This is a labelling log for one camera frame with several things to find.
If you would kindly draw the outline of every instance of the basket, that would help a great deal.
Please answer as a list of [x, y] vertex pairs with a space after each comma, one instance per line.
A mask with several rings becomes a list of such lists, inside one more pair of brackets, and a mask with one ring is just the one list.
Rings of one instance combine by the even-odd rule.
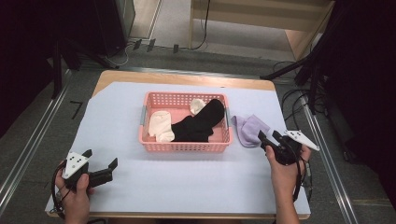
[[[159, 110], [171, 114], [172, 124], [182, 121], [190, 112], [193, 99], [202, 99], [206, 104], [212, 99], [220, 100], [225, 107], [224, 119], [213, 127], [213, 134], [209, 142], [156, 142], [155, 137], [149, 136], [149, 119]], [[139, 126], [139, 141], [147, 151], [205, 151], [223, 152], [231, 144], [232, 128], [227, 98], [218, 93], [189, 93], [189, 92], [148, 92], [146, 94]]]

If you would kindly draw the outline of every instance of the lavender cloth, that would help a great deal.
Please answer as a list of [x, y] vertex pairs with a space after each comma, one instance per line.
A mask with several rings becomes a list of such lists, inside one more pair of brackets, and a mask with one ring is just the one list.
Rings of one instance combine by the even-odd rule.
[[236, 126], [239, 141], [244, 147], [259, 147], [261, 141], [258, 137], [259, 131], [267, 134], [270, 127], [255, 115], [250, 116], [248, 119], [239, 116], [233, 116], [231, 122]]

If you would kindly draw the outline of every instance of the tabletop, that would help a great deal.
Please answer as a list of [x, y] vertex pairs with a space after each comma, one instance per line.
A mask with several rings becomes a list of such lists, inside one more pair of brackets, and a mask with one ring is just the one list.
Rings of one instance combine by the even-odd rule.
[[[222, 153], [152, 153], [143, 148], [137, 130], [148, 91], [223, 93], [231, 116], [255, 115], [271, 130], [286, 130], [271, 81], [105, 71], [70, 149], [92, 149], [90, 172], [119, 159], [114, 180], [97, 187], [91, 197], [91, 216], [274, 218], [269, 163], [260, 147], [243, 147], [235, 129], [233, 142]], [[300, 219], [309, 217], [304, 190], [295, 206]], [[51, 200], [46, 211], [50, 209]]]

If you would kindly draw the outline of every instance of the white sock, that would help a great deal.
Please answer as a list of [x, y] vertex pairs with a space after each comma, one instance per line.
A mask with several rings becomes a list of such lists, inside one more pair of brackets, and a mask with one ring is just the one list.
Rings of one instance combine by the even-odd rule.
[[171, 114], [167, 111], [154, 112], [148, 125], [148, 134], [155, 136], [157, 142], [171, 142], [175, 139], [175, 134], [171, 127]]
[[197, 115], [205, 106], [206, 104], [203, 100], [193, 99], [190, 103], [190, 111], [193, 115]]

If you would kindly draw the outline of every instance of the table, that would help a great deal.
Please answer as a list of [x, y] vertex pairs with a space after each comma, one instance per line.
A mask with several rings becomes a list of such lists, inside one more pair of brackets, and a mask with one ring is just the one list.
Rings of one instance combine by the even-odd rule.
[[[231, 115], [255, 113], [274, 130], [286, 130], [270, 81], [105, 71], [70, 149], [77, 153], [92, 149], [90, 171], [119, 158], [114, 180], [96, 188], [91, 197], [91, 216], [274, 218], [269, 163], [261, 148], [243, 148], [235, 130], [223, 153], [143, 149], [137, 141], [138, 124], [144, 95], [153, 90], [222, 92], [229, 99]], [[295, 206], [299, 218], [309, 218], [304, 190]], [[49, 200], [46, 211], [51, 208]]]
[[[189, 47], [193, 20], [205, 20], [208, 0], [191, 0]], [[300, 60], [331, 16], [331, 0], [211, 0], [209, 21], [225, 21], [284, 29], [296, 60]]]

